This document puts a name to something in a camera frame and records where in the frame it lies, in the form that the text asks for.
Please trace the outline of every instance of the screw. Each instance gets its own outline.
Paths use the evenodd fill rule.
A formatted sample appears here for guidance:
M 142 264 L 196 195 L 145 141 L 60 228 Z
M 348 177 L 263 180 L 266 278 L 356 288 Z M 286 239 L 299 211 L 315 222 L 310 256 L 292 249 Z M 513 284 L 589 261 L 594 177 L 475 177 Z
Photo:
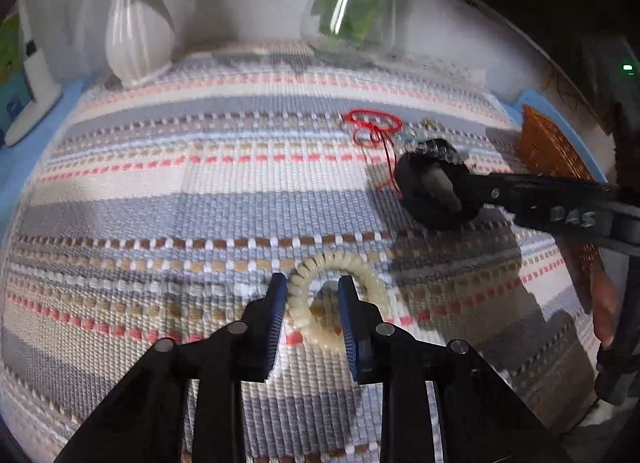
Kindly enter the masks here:
M 226 328 L 229 330 L 229 333 L 233 335 L 241 335 L 245 331 L 247 331 L 247 329 L 249 329 L 249 326 L 246 324 L 246 322 L 236 320 L 235 322 L 231 322 L 231 324 L 229 324 Z
M 449 344 L 449 348 L 454 353 L 459 355 L 465 355 L 469 352 L 469 344 L 464 340 L 452 340 L 451 344 Z
M 174 341 L 171 338 L 161 338 L 154 344 L 154 349 L 161 353 L 166 353 L 174 348 Z
M 382 322 L 376 326 L 376 333 L 388 337 L 396 332 L 396 328 L 389 322 Z

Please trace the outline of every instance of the white stand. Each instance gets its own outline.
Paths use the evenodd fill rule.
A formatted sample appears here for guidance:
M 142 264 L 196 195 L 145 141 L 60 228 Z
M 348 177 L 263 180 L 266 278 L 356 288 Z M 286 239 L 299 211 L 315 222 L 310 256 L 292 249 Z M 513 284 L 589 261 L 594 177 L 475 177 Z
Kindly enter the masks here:
M 18 0 L 18 11 L 24 41 L 29 42 L 31 27 L 24 0 Z M 24 138 L 62 97 L 62 88 L 51 78 L 47 61 L 41 50 L 38 49 L 24 61 L 24 71 L 31 87 L 33 100 L 22 110 L 6 132 L 4 143 L 9 146 Z

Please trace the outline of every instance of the white wall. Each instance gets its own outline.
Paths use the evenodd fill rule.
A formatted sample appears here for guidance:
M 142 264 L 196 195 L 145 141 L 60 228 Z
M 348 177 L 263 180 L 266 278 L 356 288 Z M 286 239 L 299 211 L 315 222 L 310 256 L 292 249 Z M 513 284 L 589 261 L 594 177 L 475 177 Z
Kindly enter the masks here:
M 296 40 L 307 0 L 164 0 L 183 46 L 229 40 Z M 66 82 L 106 67 L 104 31 L 110 0 L 27 0 L 34 39 L 44 49 L 52 75 Z M 528 43 L 459 0 L 401 0 L 399 46 L 486 71 L 487 87 L 506 101 L 538 88 L 548 65 Z M 562 108 L 605 172 L 612 142 L 584 110 Z

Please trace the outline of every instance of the bracelet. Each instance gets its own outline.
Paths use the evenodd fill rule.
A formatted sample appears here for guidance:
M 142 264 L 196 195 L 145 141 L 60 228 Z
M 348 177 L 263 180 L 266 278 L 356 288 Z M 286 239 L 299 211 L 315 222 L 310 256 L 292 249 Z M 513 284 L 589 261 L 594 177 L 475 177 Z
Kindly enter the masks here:
M 332 269 L 347 271 L 356 276 L 364 286 L 367 300 L 378 306 L 383 317 L 391 315 L 389 298 L 385 283 L 378 277 L 376 271 L 365 263 L 362 258 L 352 252 L 324 252 L 302 261 L 291 276 L 289 283 L 289 314 L 293 319 L 295 329 L 299 329 L 303 337 L 313 345 L 321 348 L 339 350 L 343 342 L 338 334 L 332 334 L 324 329 L 315 319 L 308 305 L 309 286 L 316 276 Z

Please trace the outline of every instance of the white vase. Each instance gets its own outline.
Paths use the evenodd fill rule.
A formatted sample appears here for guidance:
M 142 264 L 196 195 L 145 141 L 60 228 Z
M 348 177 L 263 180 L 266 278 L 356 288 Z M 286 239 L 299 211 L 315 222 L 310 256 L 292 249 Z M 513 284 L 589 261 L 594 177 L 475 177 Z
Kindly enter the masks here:
M 174 23 L 162 0 L 111 0 L 107 62 L 125 88 L 168 71 L 174 44 Z

